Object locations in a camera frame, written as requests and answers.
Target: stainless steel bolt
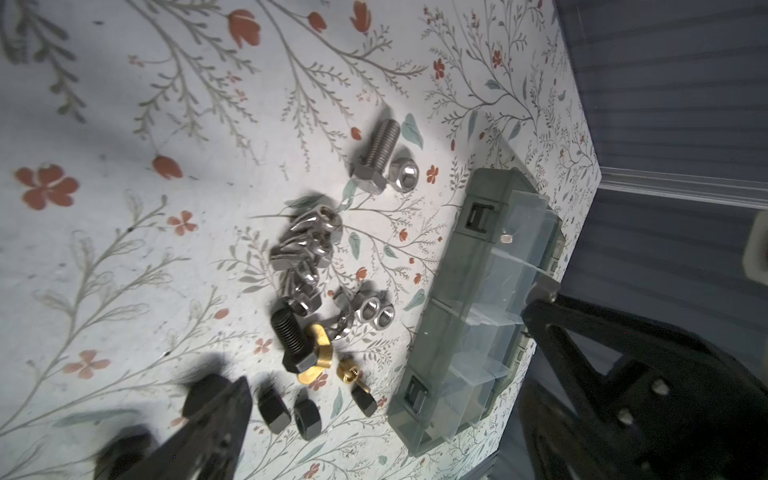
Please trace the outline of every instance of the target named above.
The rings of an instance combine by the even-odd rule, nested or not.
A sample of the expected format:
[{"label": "stainless steel bolt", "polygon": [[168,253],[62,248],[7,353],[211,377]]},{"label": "stainless steel bolt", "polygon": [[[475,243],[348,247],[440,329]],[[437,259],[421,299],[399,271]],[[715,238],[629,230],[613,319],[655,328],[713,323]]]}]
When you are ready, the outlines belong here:
[{"label": "stainless steel bolt", "polygon": [[361,190],[378,195],[384,191],[387,179],[384,168],[395,150],[400,137],[400,124],[394,120],[384,120],[376,129],[371,140],[368,154],[352,173],[352,178]]}]

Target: red flower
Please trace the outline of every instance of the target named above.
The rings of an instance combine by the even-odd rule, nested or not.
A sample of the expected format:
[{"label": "red flower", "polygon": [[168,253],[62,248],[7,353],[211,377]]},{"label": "red flower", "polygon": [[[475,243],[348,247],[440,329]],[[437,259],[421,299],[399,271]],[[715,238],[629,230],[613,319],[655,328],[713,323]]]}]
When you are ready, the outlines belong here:
[{"label": "red flower", "polygon": [[73,194],[80,188],[78,181],[72,177],[65,177],[64,171],[58,165],[38,168],[36,182],[35,173],[27,167],[19,168],[15,176],[16,180],[27,187],[32,187],[22,195],[22,200],[35,210],[44,209],[46,199],[61,207],[71,207],[74,200],[69,194]]},{"label": "red flower", "polygon": [[168,225],[175,225],[176,235],[182,237],[184,235],[184,229],[189,230],[190,232],[197,230],[197,225],[195,223],[189,223],[190,218],[192,218],[192,214],[183,210],[181,212],[181,220],[176,217],[170,217],[168,218]]},{"label": "red flower", "polygon": [[313,463],[309,470],[304,474],[302,478],[312,478],[320,470],[319,463]]},{"label": "red flower", "polygon": [[434,184],[435,179],[437,178],[437,174],[440,172],[440,169],[435,167],[435,165],[432,165],[429,170],[427,170],[427,183],[428,184]]},{"label": "red flower", "polygon": [[227,18],[230,21],[230,35],[237,43],[238,48],[243,47],[243,40],[254,47],[259,44],[261,27],[253,19],[253,13],[247,10],[235,10]]},{"label": "red flower", "polygon": [[170,427],[173,428],[173,427],[178,426],[178,425],[183,425],[183,424],[187,423],[188,420],[189,419],[187,417],[177,417],[177,418],[175,418],[175,419],[170,421]]},{"label": "red flower", "polygon": [[266,342],[264,341],[264,339],[258,339],[256,341],[256,349],[253,351],[253,354],[256,355],[257,353],[269,352],[270,345],[272,345],[272,339],[268,339]]},{"label": "red flower", "polygon": [[155,157],[152,160],[152,167],[158,172],[164,179],[170,180],[171,177],[182,178],[184,174],[181,173],[179,164],[173,158],[169,157]]},{"label": "red flower", "polygon": [[83,350],[80,352],[80,358],[83,360],[82,362],[68,363],[64,365],[62,371],[64,373],[80,372],[78,378],[90,379],[94,375],[94,370],[105,369],[111,363],[109,360],[97,360],[94,362],[96,350]]},{"label": "red flower", "polygon": [[371,27],[371,12],[365,2],[355,2],[355,16],[349,17],[357,31],[366,33]]},{"label": "red flower", "polygon": [[432,67],[435,69],[435,78],[441,79],[445,77],[445,65],[442,63],[442,58],[438,58],[432,63]]},{"label": "red flower", "polygon": [[310,25],[312,26],[312,28],[317,30],[317,33],[323,33],[323,30],[328,28],[328,25],[326,25],[326,21],[323,20],[323,17],[317,12],[310,13],[310,16],[308,17],[308,19],[310,21]]},{"label": "red flower", "polygon": [[320,390],[320,387],[326,384],[326,380],[328,379],[328,374],[323,373],[321,376],[317,377],[314,382],[310,383],[310,386],[308,386],[308,389],[312,389],[315,392]]}]

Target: stainless steel nut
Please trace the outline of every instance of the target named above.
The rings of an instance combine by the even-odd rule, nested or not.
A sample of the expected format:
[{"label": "stainless steel nut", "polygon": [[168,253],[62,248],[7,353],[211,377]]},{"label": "stainless steel nut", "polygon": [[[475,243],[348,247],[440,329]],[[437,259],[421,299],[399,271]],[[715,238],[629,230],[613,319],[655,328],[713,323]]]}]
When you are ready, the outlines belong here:
[{"label": "stainless steel nut", "polygon": [[333,250],[333,245],[327,233],[308,230],[284,240],[277,250],[277,253],[303,253],[307,250],[312,255],[324,256]]},{"label": "stainless steel nut", "polygon": [[293,268],[293,272],[297,279],[301,279],[307,285],[315,286],[320,281],[320,275],[317,273],[317,268],[312,260],[302,260]]},{"label": "stainless steel nut", "polygon": [[300,215],[293,221],[289,232],[293,234],[308,230],[320,230],[327,233],[339,231],[342,226],[341,216],[327,205],[317,205],[312,210]]},{"label": "stainless steel nut", "polygon": [[384,175],[381,175],[375,168],[368,165],[358,164],[352,173],[352,179],[360,190],[369,194],[379,195],[386,188],[387,181]]},{"label": "stainless steel nut", "polygon": [[289,270],[299,265],[306,259],[306,255],[296,253],[274,253],[270,258],[270,265],[272,270],[283,271]]},{"label": "stainless steel nut", "polygon": [[419,166],[410,158],[400,157],[389,164],[387,181],[401,194],[407,194],[419,182]]},{"label": "stainless steel nut", "polygon": [[392,305],[385,305],[379,311],[379,315],[370,320],[373,328],[377,330],[384,330],[386,327],[392,325],[392,321],[395,319],[395,307]]},{"label": "stainless steel nut", "polygon": [[332,342],[341,340],[348,336],[352,332],[352,326],[355,321],[355,313],[347,312],[339,315],[339,319],[336,322],[336,326],[327,328],[328,337]]},{"label": "stainless steel nut", "polygon": [[381,301],[372,293],[358,292],[352,299],[352,310],[359,322],[370,322],[379,316]]},{"label": "stainless steel nut", "polygon": [[283,301],[296,315],[307,316],[323,305],[323,296],[314,286],[301,281],[296,272],[291,270],[286,275]]}]

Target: floral tablecloth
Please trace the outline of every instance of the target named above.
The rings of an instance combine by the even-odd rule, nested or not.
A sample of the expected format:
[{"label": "floral tablecloth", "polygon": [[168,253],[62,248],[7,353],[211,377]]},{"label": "floral tablecloth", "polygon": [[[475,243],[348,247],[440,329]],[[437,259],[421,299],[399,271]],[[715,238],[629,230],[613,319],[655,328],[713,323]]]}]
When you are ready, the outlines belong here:
[{"label": "floral tablecloth", "polygon": [[[124,427],[162,442],[195,372],[271,378],[268,251],[318,201],[345,224],[326,295],[395,301],[354,355],[366,418],[331,370],[323,434],[271,435],[254,409],[237,478],[456,478],[498,446],[525,368],[492,415],[420,458],[388,427],[419,314],[473,169],[523,166],[564,220],[568,262],[600,173],[554,7],[543,0],[0,2],[0,480],[83,478]],[[372,197],[349,164],[376,122],[422,177]],[[330,318],[330,298],[316,318]],[[533,353],[530,348],[524,366]]]}]

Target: bolt head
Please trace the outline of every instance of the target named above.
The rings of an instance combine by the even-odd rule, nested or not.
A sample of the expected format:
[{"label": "bolt head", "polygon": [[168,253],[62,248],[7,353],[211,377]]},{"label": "bolt head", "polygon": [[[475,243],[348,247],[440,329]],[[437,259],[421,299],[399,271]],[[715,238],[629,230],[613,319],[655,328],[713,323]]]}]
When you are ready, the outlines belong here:
[{"label": "bolt head", "polygon": [[357,167],[355,167],[355,171],[352,173],[352,179],[360,190],[364,190],[373,195],[381,194],[387,184],[387,181],[381,172],[373,167],[363,164],[358,164]]},{"label": "bolt head", "polygon": [[400,157],[389,164],[387,180],[392,188],[407,194],[419,182],[419,166],[410,158]]},{"label": "bolt head", "polygon": [[317,365],[319,358],[320,354],[317,346],[303,355],[293,355],[290,352],[285,352],[283,355],[283,366],[287,371],[298,374],[306,372]]}]

